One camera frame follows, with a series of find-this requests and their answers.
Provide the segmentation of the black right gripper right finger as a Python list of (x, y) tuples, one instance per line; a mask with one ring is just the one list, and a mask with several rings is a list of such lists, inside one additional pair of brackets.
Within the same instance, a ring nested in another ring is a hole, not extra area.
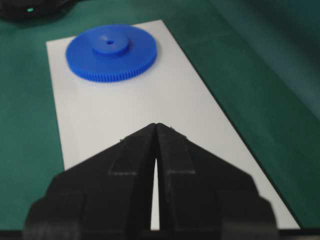
[(172, 240), (276, 240), (271, 204), (253, 178), (159, 123), (160, 229)]

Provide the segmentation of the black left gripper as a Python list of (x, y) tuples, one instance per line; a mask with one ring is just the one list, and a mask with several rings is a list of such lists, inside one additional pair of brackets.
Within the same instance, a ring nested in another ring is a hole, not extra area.
[(0, 18), (8, 21), (47, 16), (70, 4), (69, 0), (1, 0)]

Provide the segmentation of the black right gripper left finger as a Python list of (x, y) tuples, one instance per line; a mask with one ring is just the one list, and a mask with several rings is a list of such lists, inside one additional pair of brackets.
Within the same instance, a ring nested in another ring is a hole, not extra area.
[(25, 240), (128, 240), (151, 227), (154, 123), (59, 173), (34, 202)]

